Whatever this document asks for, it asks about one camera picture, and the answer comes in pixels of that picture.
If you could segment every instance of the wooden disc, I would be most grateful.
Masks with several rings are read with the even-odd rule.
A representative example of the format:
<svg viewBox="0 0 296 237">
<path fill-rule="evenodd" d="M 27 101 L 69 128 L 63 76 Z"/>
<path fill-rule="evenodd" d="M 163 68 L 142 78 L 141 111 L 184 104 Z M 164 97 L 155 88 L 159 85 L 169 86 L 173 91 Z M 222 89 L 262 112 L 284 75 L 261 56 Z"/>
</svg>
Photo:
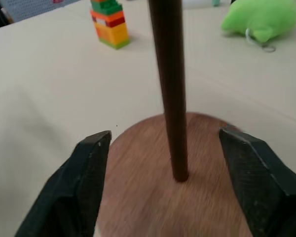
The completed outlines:
<svg viewBox="0 0 296 237">
<path fill-rule="evenodd" d="M 220 122 L 187 114 L 185 183 L 172 176 L 163 116 L 121 134 L 109 153 L 101 237 L 251 237 L 222 154 Z"/>
</svg>

